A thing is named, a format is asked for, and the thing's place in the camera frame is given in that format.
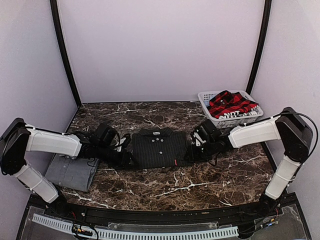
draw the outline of black pole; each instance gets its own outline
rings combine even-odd
[[[260,35],[258,40],[258,45],[256,47],[256,52],[253,60],[253,65],[249,77],[248,84],[246,86],[246,92],[248,94],[251,94],[252,89],[255,84],[255,79],[257,76],[262,52],[265,45],[266,35],[267,35],[267,29],[268,29],[268,23],[269,23],[269,17],[270,17],[270,11],[271,11],[271,2],[272,0],[265,0],[264,3],[264,10],[263,10],[263,16],[262,16],[262,23],[261,23],[261,29],[260,29]]]
[[[71,66],[70,66],[70,62],[69,62],[69,58],[68,58],[68,54],[67,54],[64,36],[62,34],[62,28],[61,28],[61,23],[60,23],[60,18],[59,18],[59,10],[58,10],[57,0],[50,0],[50,5],[51,5],[51,12],[52,12],[52,18],[53,18],[56,39],[58,41],[65,73],[68,78],[68,82],[69,82],[69,85],[70,85],[70,88],[72,91],[73,98],[75,100],[77,107],[79,108],[82,105],[82,103],[81,103],[81,99],[80,99],[80,96],[79,96],[79,93],[77,90],[74,76],[71,71]]]

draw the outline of gray folded cloth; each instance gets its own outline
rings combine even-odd
[[[56,154],[45,178],[50,182],[69,189],[87,192],[99,164],[98,159],[84,159],[60,156]]]

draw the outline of red plaid shirt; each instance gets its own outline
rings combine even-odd
[[[210,100],[208,110],[211,116],[236,116],[254,111],[258,103],[244,98],[240,92],[231,93],[227,90],[220,92]]]

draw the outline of marble table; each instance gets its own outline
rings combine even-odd
[[[170,127],[187,135],[206,118],[198,102],[88,103],[69,132],[93,131],[107,122],[120,135]],[[218,156],[217,166],[113,170],[101,162],[89,192],[63,188],[68,202],[118,210],[182,211],[220,208],[259,200],[273,176],[260,144]]]

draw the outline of white plastic basket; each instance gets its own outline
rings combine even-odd
[[[255,100],[245,91],[241,90],[228,90],[229,92],[235,94],[240,93],[245,99],[254,101]],[[203,91],[198,93],[198,98],[201,103],[203,112],[207,119],[210,119],[211,122],[218,128],[218,129],[224,129],[224,128],[231,128],[238,126],[239,124],[244,123],[252,123],[254,122],[258,117],[261,117],[264,112],[262,111],[261,107],[258,106],[258,108],[255,110],[258,114],[257,115],[250,115],[250,116],[238,116],[234,118],[227,118],[227,119],[217,119],[213,116],[211,116],[209,110],[207,109],[207,106],[209,106],[209,101],[212,99],[215,95],[221,93],[221,91]]]

